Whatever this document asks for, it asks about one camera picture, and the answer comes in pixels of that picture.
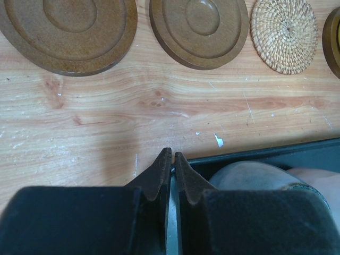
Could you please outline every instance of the brown wooden coaster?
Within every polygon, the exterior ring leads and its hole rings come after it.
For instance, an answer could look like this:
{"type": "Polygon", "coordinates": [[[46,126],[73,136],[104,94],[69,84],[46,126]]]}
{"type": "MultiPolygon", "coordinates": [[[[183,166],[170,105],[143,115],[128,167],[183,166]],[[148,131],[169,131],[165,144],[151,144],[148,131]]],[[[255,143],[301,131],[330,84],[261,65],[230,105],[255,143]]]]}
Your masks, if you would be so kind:
{"type": "Polygon", "coordinates": [[[150,0],[150,20],[163,49],[200,70],[234,59],[249,28],[244,0],[150,0]]]}
{"type": "Polygon", "coordinates": [[[340,79],[340,7],[333,10],[326,19],[322,47],[329,68],[340,79]]]}
{"type": "Polygon", "coordinates": [[[134,0],[0,1],[4,36],[30,61],[62,75],[93,75],[114,66],[136,28],[134,0]]]}

